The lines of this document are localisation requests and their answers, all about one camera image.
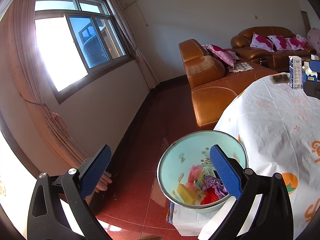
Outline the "purple foil wrapper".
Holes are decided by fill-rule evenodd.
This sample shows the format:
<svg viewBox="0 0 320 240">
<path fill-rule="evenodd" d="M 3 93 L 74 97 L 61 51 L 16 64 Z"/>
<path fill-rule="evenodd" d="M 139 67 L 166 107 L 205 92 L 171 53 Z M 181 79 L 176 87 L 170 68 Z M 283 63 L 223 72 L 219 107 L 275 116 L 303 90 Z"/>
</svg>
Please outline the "purple foil wrapper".
<svg viewBox="0 0 320 240">
<path fill-rule="evenodd" d="M 204 176 L 204 185 L 202 189 L 203 191 L 213 190 L 219 198 L 223 198 L 228 195 L 228 191 L 226 190 L 222 180 L 210 175 Z"/>
</svg>

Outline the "yellow sponge piece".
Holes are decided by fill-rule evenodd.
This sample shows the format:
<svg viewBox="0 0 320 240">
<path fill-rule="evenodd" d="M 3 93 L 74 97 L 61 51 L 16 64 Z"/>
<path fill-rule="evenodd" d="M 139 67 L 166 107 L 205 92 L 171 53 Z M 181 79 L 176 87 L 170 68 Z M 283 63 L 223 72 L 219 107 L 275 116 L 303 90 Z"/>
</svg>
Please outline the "yellow sponge piece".
<svg viewBox="0 0 320 240">
<path fill-rule="evenodd" d="M 197 193 L 186 187 L 184 184 L 178 184 L 177 192 L 185 204 L 194 205 L 196 203 Z"/>
</svg>

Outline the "pink plastic bag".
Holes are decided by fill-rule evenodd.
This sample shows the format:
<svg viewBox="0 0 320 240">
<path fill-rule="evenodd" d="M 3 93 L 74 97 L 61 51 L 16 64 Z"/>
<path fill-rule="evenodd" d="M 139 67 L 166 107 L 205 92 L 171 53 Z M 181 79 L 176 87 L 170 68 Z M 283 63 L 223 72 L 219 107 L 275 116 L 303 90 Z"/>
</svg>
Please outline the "pink plastic bag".
<svg viewBox="0 0 320 240">
<path fill-rule="evenodd" d="M 189 168 L 187 182 L 185 183 L 185 186 L 188 189 L 192 191 L 196 191 L 195 180 L 199 177 L 202 171 L 203 171 L 202 165 L 192 165 Z"/>
</svg>

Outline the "blue Look milk carton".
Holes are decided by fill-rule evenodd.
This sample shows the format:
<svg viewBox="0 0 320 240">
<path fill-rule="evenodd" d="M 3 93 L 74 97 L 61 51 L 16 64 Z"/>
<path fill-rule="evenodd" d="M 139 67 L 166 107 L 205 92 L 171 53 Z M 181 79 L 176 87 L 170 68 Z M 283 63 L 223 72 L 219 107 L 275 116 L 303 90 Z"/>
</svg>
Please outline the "blue Look milk carton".
<svg viewBox="0 0 320 240">
<path fill-rule="evenodd" d="M 309 67 L 309 62 L 304 62 L 302 66 L 302 84 L 306 81 L 317 82 L 317 72 L 314 72 Z"/>
</svg>

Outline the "tall white blue carton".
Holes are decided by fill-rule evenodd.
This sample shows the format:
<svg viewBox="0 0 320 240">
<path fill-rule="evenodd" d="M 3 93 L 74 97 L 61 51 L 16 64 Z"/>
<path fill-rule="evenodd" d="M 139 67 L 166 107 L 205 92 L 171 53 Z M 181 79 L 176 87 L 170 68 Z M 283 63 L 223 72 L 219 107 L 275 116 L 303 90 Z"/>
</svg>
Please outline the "tall white blue carton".
<svg viewBox="0 0 320 240">
<path fill-rule="evenodd" d="M 300 89 L 302 85 L 302 59 L 289 56 L 289 84 L 292 89 Z"/>
</svg>

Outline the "pink floral cushion right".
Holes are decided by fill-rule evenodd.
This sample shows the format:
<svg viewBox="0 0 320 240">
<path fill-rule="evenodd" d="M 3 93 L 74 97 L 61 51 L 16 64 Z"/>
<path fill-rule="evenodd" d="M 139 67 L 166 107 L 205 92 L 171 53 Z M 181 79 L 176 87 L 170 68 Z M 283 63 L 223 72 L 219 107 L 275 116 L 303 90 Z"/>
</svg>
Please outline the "pink floral cushion right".
<svg viewBox="0 0 320 240">
<path fill-rule="evenodd" d="M 309 46 L 307 39 L 299 34 L 286 38 L 290 48 L 294 51 L 304 50 L 305 47 Z"/>
</svg>

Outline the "pink floral cushion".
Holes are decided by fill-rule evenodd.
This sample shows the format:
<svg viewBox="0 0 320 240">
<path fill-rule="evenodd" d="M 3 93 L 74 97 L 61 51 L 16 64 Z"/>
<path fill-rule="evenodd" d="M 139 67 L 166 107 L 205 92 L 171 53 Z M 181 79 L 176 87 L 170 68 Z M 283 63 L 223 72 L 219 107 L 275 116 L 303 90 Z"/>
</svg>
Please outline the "pink floral cushion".
<svg viewBox="0 0 320 240">
<path fill-rule="evenodd" d="M 292 50 L 286 38 L 281 35 L 269 35 L 268 39 L 271 40 L 277 51 Z"/>
<path fill-rule="evenodd" d="M 251 48 L 263 49 L 268 52 L 273 53 L 274 44 L 268 39 L 256 33 L 253 33 L 252 42 L 250 44 Z"/>
<path fill-rule="evenodd" d="M 304 50 L 305 47 L 309 46 L 307 39 L 299 34 L 286 38 L 290 48 L 294 51 Z"/>
</svg>

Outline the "dark seaweed snack pack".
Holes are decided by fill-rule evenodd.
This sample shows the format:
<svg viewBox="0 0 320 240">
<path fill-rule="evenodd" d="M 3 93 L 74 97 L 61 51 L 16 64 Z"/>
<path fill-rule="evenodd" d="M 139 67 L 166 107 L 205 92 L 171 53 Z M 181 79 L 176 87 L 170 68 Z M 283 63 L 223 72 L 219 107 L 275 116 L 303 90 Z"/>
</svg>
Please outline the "dark seaweed snack pack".
<svg viewBox="0 0 320 240">
<path fill-rule="evenodd" d="M 270 78 L 274 84 L 289 83 L 290 81 L 287 73 L 271 75 Z"/>
</svg>

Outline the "pink covered chair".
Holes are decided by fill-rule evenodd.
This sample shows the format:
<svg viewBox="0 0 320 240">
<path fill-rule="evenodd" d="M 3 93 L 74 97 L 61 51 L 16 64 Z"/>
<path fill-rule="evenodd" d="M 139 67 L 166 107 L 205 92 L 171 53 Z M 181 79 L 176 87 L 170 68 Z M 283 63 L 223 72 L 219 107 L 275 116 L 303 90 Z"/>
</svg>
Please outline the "pink covered chair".
<svg viewBox="0 0 320 240">
<path fill-rule="evenodd" d="M 320 54 L 320 29 L 311 28 L 307 33 L 309 45 L 316 50 L 317 55 Z"/>
</svg>

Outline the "brown leather back sofa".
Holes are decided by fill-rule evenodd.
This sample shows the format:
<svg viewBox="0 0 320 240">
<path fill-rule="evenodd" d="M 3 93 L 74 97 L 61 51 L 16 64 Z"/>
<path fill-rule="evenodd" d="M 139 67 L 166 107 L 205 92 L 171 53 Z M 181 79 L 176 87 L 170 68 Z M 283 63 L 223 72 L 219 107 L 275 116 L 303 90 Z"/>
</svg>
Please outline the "brown leather back sofa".
<svg viewBox="0 0 320 240">
<path fill-rule="evenodd" d="M 316 50 L 307 39 L 283 27 L 251 27 L 231 39 L 233 50 L 242 58 L 276 72 L 289 70 L 289 57 L 310 57 Z"/>
</svg>

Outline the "pink floral cushion middle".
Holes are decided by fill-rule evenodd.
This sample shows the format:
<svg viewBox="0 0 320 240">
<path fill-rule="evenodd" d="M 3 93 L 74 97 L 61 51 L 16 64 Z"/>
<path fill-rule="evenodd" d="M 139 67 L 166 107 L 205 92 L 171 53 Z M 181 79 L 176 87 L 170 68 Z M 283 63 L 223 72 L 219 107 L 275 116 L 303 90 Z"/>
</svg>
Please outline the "pink floral cushion middle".
<svg viewBox="0 0 320 240">
<path fill-rule="evenodd" d="M 269 35 L 268 39 L 271 40 L 277 51 L 292 50 L 286 38 L 281 35 Z"/>
</svg>

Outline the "white orange printed tablecloth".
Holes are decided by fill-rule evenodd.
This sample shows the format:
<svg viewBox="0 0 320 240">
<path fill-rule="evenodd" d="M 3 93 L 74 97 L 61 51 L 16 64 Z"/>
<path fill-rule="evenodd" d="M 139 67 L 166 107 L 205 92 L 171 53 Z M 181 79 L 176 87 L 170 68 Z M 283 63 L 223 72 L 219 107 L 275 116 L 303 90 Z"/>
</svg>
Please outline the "white orange printed tablecloth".
<svg viewBox="0 0 320 240">
<path fill-rule="evenodd" d="M 238 139 L 246 150 L 248 166 L 257 174 L 281 173 L 291 200 L 294 239 L 319 239 L 319 100 L 288 83 L 274 84 L 271 77 L 254 81 L 224 110 L 215 131 Z M 195 132 L 173 143 L 169 151 L 174 168 L 189 164 L 185 170 L 208 156 L 215 144 Z M 222 221 L 232 200 L 222 204 L 222 211 L 198 213 L 174 204 L 171 223 L 184 237 L 198 237 L 211 220 Z M 311 237 L 306 229 L 315 224 Z"/>
</svg>

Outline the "pink floral cushion left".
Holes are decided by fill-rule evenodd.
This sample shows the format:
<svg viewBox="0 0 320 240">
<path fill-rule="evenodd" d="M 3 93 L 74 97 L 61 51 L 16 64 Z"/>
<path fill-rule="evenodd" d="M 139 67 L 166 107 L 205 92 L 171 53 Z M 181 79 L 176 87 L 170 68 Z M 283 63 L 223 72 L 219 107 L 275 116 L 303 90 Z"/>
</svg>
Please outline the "pink floral cushion left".
<svg viewBox="0 0 320 240">
<path fill-rule="evenodd" d="M 268 39 L 256 33 L 253 33 L 252 42 L 250 44 L 251 48 L 263 49 L 268 52 L 273 53 L 274 44 Z"/>
</svg>

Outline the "checkered cloth on sofa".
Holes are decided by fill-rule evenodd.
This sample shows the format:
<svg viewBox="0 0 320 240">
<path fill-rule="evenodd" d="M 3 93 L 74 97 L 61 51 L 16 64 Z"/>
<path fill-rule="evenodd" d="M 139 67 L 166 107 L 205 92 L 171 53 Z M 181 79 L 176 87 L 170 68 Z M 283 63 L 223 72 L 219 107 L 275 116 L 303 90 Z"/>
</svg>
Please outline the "checkered cloth on sofa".
<svg viewBox="0 0 320 240">
<path fill-rule="evenodd" d="M 228 66 L 228 71 L 230 73 L 240 73 L 253 70 L 253 66 L 247 62 L 238 62 L 234 66 Z"/>
</svg>

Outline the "pink floral pillow chaise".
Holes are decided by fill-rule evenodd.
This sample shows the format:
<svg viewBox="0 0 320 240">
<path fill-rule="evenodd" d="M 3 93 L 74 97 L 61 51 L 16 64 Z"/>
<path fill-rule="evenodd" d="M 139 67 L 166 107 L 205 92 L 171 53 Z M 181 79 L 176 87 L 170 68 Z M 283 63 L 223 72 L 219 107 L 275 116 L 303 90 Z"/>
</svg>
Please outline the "pink floral pillow chaise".
<svg viewBox="0 0 320 240">
<path fill-rule="evenodd" d="M 202 45 L 202 47 L 209 53 L 213 54 L 214 57 L 227 64 L 227 66 L 234 67 L 236 62 L 240 61 L 240 58 L 236 53 L 229 49 L 222 49 L 221 47 L 212 44 L 205 44 Z"/>
</svg>

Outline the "brown leather chaise sofa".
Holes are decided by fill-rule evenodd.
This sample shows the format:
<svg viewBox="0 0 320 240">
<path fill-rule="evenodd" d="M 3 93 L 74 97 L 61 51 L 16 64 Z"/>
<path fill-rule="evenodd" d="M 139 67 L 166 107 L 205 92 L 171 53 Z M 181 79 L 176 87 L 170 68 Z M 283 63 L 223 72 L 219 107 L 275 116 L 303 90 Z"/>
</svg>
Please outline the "brown leather chaise sofa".
<svg viewBox="0 0 320 240">
<path fill-rule="evenodd" d="M 210 55 L 195 39 L 179 44 L 185 72 L 191 89 L 191 101 L 200 130 L 215 127 L 223 111 L 251 83 L 276 74 L 274 70 L 251 61 L 253 69 L 230 73 L 222 61 Z"/>
</svg>

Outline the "beige right curtain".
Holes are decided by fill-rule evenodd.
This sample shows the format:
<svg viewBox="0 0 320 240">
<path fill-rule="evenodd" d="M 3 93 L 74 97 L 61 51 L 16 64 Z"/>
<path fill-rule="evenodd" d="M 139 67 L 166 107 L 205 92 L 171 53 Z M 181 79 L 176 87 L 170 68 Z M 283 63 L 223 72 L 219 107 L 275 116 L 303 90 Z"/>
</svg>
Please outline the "beige right curtain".
<svg viewBox="0 0 320 240">
<path fill-rule="evenodd" d="M 134 52 L 136 61 L 140 67 L 140 71 L 143 74 L 144 80 L 148 85 L 149 90 L 155 88 L 159 81 L 155 76 L 150 64 L 142 53 L 141 49 L 138 46 L 138 43 L 134 37 L 134 34 L 130 28 L 130 25 L 127 21 L 125 13 L 120 5 L 119 0 L 106 0 L 112 10 L 112 14 L 114 15 L 123 35 L 125 36 L 127 42 L 129 43 L 131 49 Z"/>
</svg>

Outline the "pink left curtain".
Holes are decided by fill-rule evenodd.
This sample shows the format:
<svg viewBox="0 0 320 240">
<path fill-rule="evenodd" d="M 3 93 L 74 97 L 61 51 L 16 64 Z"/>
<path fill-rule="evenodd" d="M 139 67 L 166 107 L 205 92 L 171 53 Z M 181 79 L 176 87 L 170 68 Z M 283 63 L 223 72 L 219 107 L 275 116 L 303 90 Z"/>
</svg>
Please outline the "pink left curtain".
<svg viewBox="0 0 320 240">
<path fill-rule="evenodd" d="M 54 176 L 79 167 L 88 154 L 42 100 L 34 17 L 35 0 L 13 0 L 1 20 L 1 113 L 30 173 Z"/>
</svg>

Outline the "window with brown frame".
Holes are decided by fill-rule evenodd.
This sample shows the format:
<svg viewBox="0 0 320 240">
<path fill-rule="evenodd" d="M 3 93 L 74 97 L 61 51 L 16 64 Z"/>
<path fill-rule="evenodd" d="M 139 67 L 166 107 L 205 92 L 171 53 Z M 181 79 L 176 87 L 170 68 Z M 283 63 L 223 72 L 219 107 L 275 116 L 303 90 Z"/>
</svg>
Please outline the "window with brown frame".
<svg viewBox="0 0 320 240">
<path fill-rule="evenodd" d="M 36 0 L 36 42 L 58 103 L 133 60 L 103 0 Z"/>
</svg>

